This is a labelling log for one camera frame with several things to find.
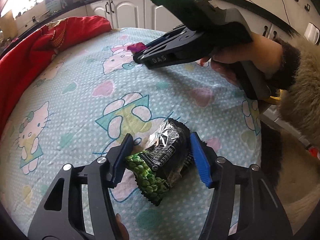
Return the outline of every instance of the green pea snack package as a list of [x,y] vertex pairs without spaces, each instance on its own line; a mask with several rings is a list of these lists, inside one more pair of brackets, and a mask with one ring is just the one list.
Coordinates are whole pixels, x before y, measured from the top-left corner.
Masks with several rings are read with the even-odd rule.
[[194,164],[190,151],[190,130],[172,118],[150,135],[148,148],[126,157],[138,188],[158,206],[164,194]]

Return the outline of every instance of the countertop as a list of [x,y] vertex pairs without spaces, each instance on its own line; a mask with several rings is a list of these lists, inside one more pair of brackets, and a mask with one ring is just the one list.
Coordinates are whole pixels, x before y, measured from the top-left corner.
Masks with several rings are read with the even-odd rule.
[[[35,24],[34,26],[32,26],[30,29],[28,29],[27,31],[25,31],[22,35],[20,35],[14,42],[12,42],[0,55],[0,60],[1,58],[4,57],[5,54],[7,54],[11,49],[13,49],[19,42],[21,42],[24,38],[28,37],[31,33],[33,33],[34,31],[36,31],[37,29],[41,28],[43,25],[52,22],[53,19],[59,17],[60,15],[71,11],[73,9],[76,9],[78,7],[84,6],[86,4],[91,4],[93,2],[97,2],[100,0],[84,0],[84,1],[77,1],[75,3],[73,3],[72,5],[68,6],[67,8],[64,8],[54,14],[52,14],[51,16],[49,16],[47,19],[43,20],[42,22],[39,22],[38,24]],[[287,33],[296,33],[296,31],[290,27],[286,22],[284,22],[282,19],[280,19],[279,17],[277,17],[276,15],[270,13],[269,11],[265,10],[264,8],[253,4],[251,2],[248,2],[247,0],[223,0],[235,5],[238,5],[242,8],[245,8],[263,18],[265,18],[266,20],[270,21],[271,23],[275,24],[276,26],[278,26],[280,29],[284,30]]]

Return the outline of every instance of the bed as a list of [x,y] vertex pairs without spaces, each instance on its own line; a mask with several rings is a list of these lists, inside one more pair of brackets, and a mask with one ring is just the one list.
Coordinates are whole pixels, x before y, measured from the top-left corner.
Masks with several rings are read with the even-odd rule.
[[[25,234],[36,208],[65,163],[86,165],[131,133],[138,152],[167,118],[183,122],[233,164],[260,163],[258,103],[196,62],[148,70],[127,46],[159,31],[114,29],[58,54],[25,90],[0,142],[0,197]],[[141,195],[130,171],[110,191],[130,239],[198,239],[213,190],[193,167],[158,207]],[[86,187],[86,231],[93,234]],[[231,228],[239,213],[236,190]]]

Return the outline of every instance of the yellow handle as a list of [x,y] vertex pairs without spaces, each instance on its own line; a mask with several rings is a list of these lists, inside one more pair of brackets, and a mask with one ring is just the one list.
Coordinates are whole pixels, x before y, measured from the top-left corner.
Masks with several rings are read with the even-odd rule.
[[276,105],[276,106],[279,105],[283,90],[279,89],[279,91],[280,91],[280,96],[279,97],[270,96],[268,99],[265,99],[264,101],[269,103],[269,104],[272,104],[272,105]]

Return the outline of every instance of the hand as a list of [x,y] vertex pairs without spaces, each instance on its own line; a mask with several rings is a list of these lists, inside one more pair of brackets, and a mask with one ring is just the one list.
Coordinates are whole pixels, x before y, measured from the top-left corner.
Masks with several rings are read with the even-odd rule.
[[118,227],[120,229],[120,232],[122,234],[123,240],[129,240],[129,233],[128,230],[125,228],[124,224],[121,223],[121,216],[120,214],[116,214],[116,221],[118,224]]
[[[256,68],[265,73],[266,78],[276,73],[282,64],[282,46],[266,37],[252,33],[253,42],[239,44],[222,49],[212,56],[211,68],[236,85],[236,75],[233,71],[220,63],[235,63],[237,61],[251,60]],[[207,62],[210,56],[204,57],[200,63]]]

